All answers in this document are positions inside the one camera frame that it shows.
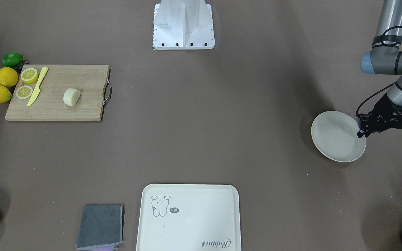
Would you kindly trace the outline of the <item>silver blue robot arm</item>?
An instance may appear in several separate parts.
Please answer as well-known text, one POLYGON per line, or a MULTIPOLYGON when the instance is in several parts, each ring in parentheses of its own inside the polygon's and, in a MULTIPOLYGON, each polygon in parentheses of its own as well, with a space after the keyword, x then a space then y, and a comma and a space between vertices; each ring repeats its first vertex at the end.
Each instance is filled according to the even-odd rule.
POLYGON ((390 128, 402 130, 402 0, 385 0, 372 42, 360 62, 363 73, 396 75, 399 79, 381 89, 383 96, 368 113, 356 111, 359 138, 390 128))

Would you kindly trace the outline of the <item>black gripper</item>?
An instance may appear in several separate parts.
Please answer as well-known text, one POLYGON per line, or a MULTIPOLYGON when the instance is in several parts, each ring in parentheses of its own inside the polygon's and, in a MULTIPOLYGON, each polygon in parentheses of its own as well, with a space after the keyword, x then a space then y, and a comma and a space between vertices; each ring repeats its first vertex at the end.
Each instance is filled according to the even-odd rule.
POLYGON ((385 94, 375 104, 369 114, 358 115, 357 137, 367 138, 374 131, 385 131, 390 128, 402 130, 402 106, 392 102, 385 94))

